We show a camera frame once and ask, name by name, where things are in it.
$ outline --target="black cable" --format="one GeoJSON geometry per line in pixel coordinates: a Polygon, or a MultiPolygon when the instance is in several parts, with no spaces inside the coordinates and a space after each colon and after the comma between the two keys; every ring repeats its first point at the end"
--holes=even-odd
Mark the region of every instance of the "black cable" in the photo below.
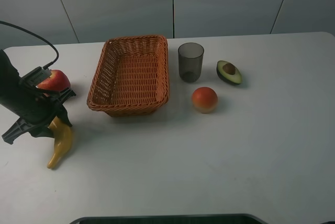
{"type": "Polygon", "coordinates": [[[50,43],[49,41],[47,41],[47,40],[44,39],[43,37],[40,37],[39,35],[37,35],[37,34],[31,32],[31,31],[29,31],[29,30],[27,30],[27,29],[21,28],[21,27],[19,27],[19,26],[14,25],[14,24],[7,23],[7,22],[5,22],[5,21],[0,21],[0,24],[7,25],[7,26],[10,26],[10,27],[15,28],[15,29],[22,30],[22,31],[25,32],[25,33],[28,33],[28,34],[30,34],[30,35],[32,35],[32,36],[34,36],[34,37],[37,37],[38,39],[42,40],[43,42],[46,42],[51,48],[53,48],[53,49],[55,50],[55,52],[56,52],[56,54],[57,54],[57,55],[56,55],[56,58],[55,58],[53,61],[51,61],[50,63],[44,65],[44,66],[43,66],[43,69],[47,69],[48,67],[52,66],[52,65],[58,60],[58,57],[59,57],[59,52],[58,52],[58,50],[55,48],[55,46],[52,45],[52,43],[50,43]]]}

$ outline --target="red apple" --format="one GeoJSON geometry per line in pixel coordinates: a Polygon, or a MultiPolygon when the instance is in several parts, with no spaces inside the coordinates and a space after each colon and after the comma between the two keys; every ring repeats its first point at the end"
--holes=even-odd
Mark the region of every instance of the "red apple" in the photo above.
{"type": "Polygon", "coordinates": [[[62,91],[71,87],[68,77],[60,70],[51,70],[51,76],[37,85],[40,89],[49,89],[52,91],[62,91]]]}

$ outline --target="white table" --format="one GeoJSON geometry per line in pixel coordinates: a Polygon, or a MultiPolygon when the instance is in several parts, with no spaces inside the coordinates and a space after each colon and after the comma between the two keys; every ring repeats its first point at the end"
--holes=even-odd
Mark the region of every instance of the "white table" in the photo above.
{"type": "MultiPolygon", "coordinates": [[[[65,103],[75,144],[55,171],[53,139],[0,141],[0,223],[69,224],[86,216],[254,215],[269,224],[335,220],[335,38],[298,33],[169,40],[170,101],[151,116],[112,119],[86,105],[103,43],[58,45],[54,69],[77,97],[65,103]],[[194,84],[177,72],[177,48],[205,48],[194,84]],[[221,81],[235,64],[240,87],[221,81]],[[193,111],[200,86],[214,114],[193,111]]],[[[21,75],[54,57],[48,46],[6,50],[21,75]]],[[[0,133],[17,116],[0,107],[0,133]]]]}

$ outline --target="banana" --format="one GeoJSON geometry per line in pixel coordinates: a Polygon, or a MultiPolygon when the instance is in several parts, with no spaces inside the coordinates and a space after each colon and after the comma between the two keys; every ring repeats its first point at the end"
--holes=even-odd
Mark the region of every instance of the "banana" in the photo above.
{"type": "Polygon", "coordinates": [[[47,168],[53,169],[58,161],[71,149],[73,136],[71,128],[58,117],[53,119],[49,128],[54,134],[54,153],[47,168]]]}

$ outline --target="woven basket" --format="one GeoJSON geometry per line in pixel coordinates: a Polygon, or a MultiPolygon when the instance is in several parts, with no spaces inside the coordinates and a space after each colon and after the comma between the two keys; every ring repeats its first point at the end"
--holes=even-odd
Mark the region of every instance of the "woven basket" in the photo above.
{"type": "Polygon", "coordinates": [[[112,117],[145,115],[169,100],[168,42],[164,36],[108,40],[87,105],[112,117]]]}

